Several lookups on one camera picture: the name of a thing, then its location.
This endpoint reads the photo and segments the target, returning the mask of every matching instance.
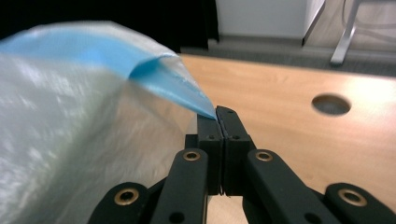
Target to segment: black object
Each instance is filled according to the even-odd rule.
[[[180,47],[207,49],[219,41],[215,0],[13,0],[0,6],[0,39],[33,26],[61,21],[114,21],[175,52]]]
[[[249,223],[396,223],[364,189],[338,183],[321,195],[308,188],[273,151],[256,149],[235,111],[218,106],[217,116],[198,116],[198,134],[186,135],[166,179],[150,189],[116,186],[89,223],[205,223],[207,196],[223,192],[243,196]],[[129,202],[133,185],[142,197],[117,203]]]

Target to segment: screw hole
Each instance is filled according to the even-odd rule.
[[[273,156],[268,152],[258,152],[256,153],[256,158],[261,161],[271,161],[273,159]]]
[[[201,158],[201,155],[198,152],[189,151],[184,153],[183,158],[186,161],[198,161]]]
[[[350,203],[355,206],[365,206],[367,204],[367,200],[361,196],[358,192],[352,189],[340,189],[338,190],[338,196],[346,203]]]
[[[139,197],[137,189],[122,189],[114,197],[114,202],[118,205],[128,205],[134,203]]]
[[[315,214],[307,213],[307,214],[305,214],[304,217],[305,217],[305,220],[307,220],[309,223],[312,223],[312,224],[320,224],[321,223],[320,217],[318,217]]]
[[[134,194],[131,191],[122,193],[120,199],[123,201],[131,200],[134,197]]]
[[[169,221],[172,223],[182,223],[184,221],[184,215],[179,212],[172,213],[169,217]]]

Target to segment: round hole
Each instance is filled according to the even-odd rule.
[[[184,153],[183,158],[186,161],[197,161],[201,158],[201,155],[198,152],[189,151]]]
[[[315,214],[307,213],[307,214],[305,214],[304,217],[305,217],[305,220],[307,220],[309,223],[313,223],[313,224],[320,224],[321,223],[320,217],[318,217]]]
[[[130,191],[124,192],[121,194],[120,199],[123,201],[131,200],[134,197],[134,194]]]
[[[321,94],[312,100],[312,106],[327,115],[343,115],[349,112],[350,103],[335,94]]]
[[[261,161],[271,161],[273,159],[273,156],[268,152],[258,152],[256,153],[256,158]]]
[[[118,205],[128,205],[134,203],[139,197],[137,189],[122,189],[114,197],[114,202]]]
[[[358,192],[352,189],[340,189],[338,190],[338,196],[346,203],[350,203],[355,206],[365,206],[367,204],[367,200]]]
[[[184,215],[182,213],[172,213],[169,217],[169,221],[172,223],[182,223],[184,221]]]

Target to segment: metal leg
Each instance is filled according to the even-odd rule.
[[[361,0],[355,0],[353,2],[352,9],[350,9],[349,17],[347,19],[346,29],[341,36],[340,42],[338,42],[337,48],[332,55],[332,59],[330,60],[331,65],[341,65],[346,57],[347,49],[349,48],[350,41],[352,40],[352,36],[355,32],[354,23],[360,4]]]

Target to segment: gray floor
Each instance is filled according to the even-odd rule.
[[[346,0],[345,20],[351,0]],[[344,31],[344,0],[327,0],[305,45],[300,40],[249,36],[222,36],[209,41],[209,50],[182,49],[182,53],[285,64],[352,73],[396,77],[396,1],[365,3],[358,13],[354,35],[342,66],[330,66],[330,58]]]

